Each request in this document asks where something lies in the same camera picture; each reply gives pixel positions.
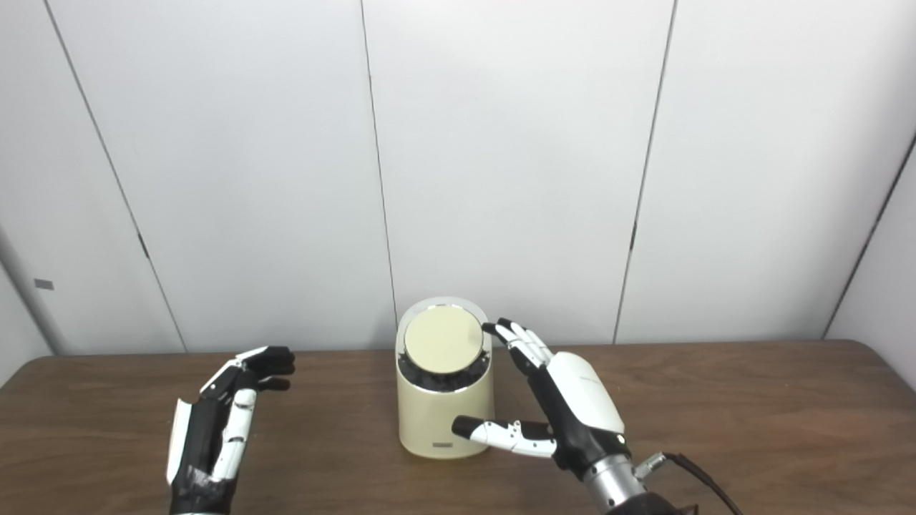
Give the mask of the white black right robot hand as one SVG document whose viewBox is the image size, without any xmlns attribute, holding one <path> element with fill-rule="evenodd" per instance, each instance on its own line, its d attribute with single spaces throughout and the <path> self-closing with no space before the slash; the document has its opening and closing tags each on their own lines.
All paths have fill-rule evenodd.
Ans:
<svg viewBox="0 0 916 515">
<path fill-rule="evenodd" d="M 595 369 L 582 356 L 553 353 L 540 336 L 513 320 L 500 318 L 482 329 L 508 349 L 525 376 L 544 423 L 457 416 L 452 433 L 513 453 L 550 458 L 560 469 L 583 479 L 599 461 L 630 458 L 625 424 Z"/>
</svg>

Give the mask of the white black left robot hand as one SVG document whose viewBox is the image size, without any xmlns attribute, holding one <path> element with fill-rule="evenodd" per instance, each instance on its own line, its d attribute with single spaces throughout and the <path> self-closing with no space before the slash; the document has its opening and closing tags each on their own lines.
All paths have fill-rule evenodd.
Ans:
<svg viewBox="0 0 916 515">
<path fill-rule="evenodd" d="M 287 346 L 269 345 L 233 356 L 206 381 L 196 402 L 179 400 L 171 427 L 166 480 L 187 512 L 228 504 L 248 447 L 258 394 L 287 391 L 295 373 Z"/>
</svg>

